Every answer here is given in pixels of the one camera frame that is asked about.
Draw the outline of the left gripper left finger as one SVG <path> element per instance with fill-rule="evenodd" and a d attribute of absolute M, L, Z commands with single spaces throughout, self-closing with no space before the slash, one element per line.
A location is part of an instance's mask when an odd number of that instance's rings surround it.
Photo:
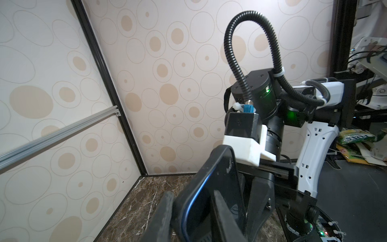
<path fill-rule="evenodd" d="M 164 193 L 140 239 L 141 242 L 171 242 L 172 229 L 170 222 L 174 198 L 173 192 Z"/>

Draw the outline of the black phone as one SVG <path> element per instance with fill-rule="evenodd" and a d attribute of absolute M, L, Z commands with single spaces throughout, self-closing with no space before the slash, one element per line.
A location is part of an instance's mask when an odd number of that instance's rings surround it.
<path fill-rule="evenodd" d="M 171 225 L 182 242 L 212 240 L 212 197 L 218 191 L 231 214 L 231 220 L 243 233 L 246 209 L 242 197 L 234 151 L 220 145 L 179 193 L 173 203 Z"/>

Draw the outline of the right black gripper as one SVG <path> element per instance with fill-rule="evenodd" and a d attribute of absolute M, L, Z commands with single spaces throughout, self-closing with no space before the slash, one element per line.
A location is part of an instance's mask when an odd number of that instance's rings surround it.
<path fill-rule="evenodd" d="M 296 165 L 263 160 L 258 167 L 238 162 L 237 169 L 244 177 L 241 188 L 247 209 L 245 232 L 248 242 L 255 241 L 276 204 L 288 211 L 302 211 Z"/>

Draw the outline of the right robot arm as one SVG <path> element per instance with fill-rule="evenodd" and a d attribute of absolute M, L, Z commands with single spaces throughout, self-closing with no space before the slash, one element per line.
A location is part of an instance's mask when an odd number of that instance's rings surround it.
<path fill-rule="evenodd" d="M 333 77 L 308 80 L 295 90 L 322 99 L 312 106 L 292 98 L 270 69 L 246 76 L 253 99 L 243 103 L 233 84 L 224 94 L 225 137 L 233 148 L 245 196 L 245 233 L 254 240 L 276 210 L 289 242 L 341 242 L 337 225 L 317 207 L 326 154 L 352 122 L 356 85 Z"/>

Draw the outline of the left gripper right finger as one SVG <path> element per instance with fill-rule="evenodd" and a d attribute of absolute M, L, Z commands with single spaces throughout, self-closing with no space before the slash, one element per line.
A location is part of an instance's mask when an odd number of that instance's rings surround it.
<path fill-rule="evenodd" d="M 218 190 L 211 195 L 211 233 L 213 242 L 247 241 Z"/>

